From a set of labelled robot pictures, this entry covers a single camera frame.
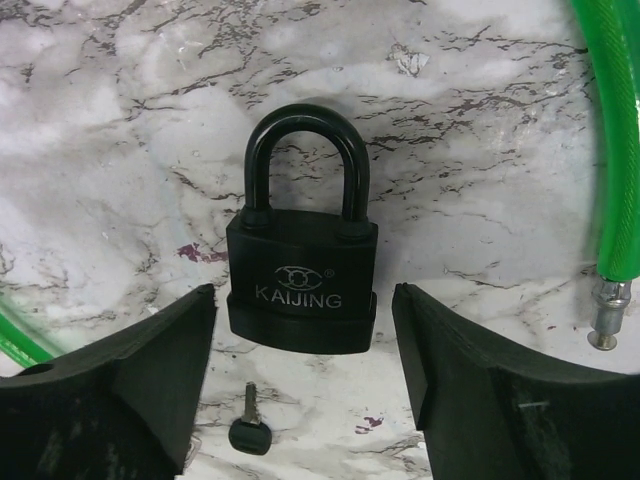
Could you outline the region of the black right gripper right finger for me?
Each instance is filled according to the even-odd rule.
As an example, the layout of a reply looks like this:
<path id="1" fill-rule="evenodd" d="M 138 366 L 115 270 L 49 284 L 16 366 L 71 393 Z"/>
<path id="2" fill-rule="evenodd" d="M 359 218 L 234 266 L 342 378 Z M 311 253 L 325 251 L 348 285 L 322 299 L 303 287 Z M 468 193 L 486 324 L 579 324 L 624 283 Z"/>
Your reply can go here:
<path id="1" fill-rule="evenodd" d="M 413 284 L 392 314 L 436 479 L 635 479 L 639 378 L 542 354 Z"/>

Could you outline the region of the green cable lock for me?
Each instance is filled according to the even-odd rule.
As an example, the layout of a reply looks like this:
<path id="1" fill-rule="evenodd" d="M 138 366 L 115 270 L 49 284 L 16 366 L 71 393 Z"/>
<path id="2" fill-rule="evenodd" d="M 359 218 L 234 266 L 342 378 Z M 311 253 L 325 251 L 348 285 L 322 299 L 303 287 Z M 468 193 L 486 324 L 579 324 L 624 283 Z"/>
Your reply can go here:
<path id="1" fill-rule="evenodd" d="M 393 285 L 558 291 L 536 346 L 639 279 L 635 1 L 5 1 L 1 352 L 28 367 L 231 286 L 255 124 L 288 103 L 361 131 Z"/>

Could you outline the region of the black head key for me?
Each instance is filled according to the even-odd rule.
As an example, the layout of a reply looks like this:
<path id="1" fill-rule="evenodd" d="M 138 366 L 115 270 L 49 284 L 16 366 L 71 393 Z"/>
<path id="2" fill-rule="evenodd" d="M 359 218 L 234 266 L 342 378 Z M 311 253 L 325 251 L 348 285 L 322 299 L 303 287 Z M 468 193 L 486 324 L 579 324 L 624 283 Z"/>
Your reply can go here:
<path id="1" fill-rule="evenodd" d="M 228 440 L 235 450 L 256 456 L 265 455 L 271 447 L 272 431 L 259 415 L 254 382 L 246 384 L 243 414 L 231 424 Z"/>

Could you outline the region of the black padlock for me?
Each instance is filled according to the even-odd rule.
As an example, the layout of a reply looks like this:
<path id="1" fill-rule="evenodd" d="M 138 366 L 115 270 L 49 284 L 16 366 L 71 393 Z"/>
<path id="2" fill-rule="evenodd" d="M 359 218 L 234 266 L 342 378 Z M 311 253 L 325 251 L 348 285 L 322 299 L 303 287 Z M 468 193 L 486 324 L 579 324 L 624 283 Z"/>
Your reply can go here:
<path id="1" fill-rule="evenodd" d="M 339 214 L 275 209 L 270 161 L 294 132 L 330 141 L 343 169 Z M 378 227 L 368 218 L 370 161 L 356 128 L 336 111 L 291 104 L 265 116 L 244 157 L 245 204 L 226 228 L 230 328 L 279 350 L 348 355 L 369 350 Z"/>

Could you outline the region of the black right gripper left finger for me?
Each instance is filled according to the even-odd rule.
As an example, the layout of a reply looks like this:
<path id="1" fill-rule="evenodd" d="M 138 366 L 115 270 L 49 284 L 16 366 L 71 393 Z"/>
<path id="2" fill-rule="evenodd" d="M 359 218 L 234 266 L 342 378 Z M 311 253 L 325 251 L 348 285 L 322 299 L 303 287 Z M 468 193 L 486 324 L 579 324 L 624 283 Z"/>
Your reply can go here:
<path id="1" fill-rule="evenodd" d="M 145 320 L 2 379 L 2 478 L 182 474 L 215 321 L 215 288 L 203 284 Z"/>

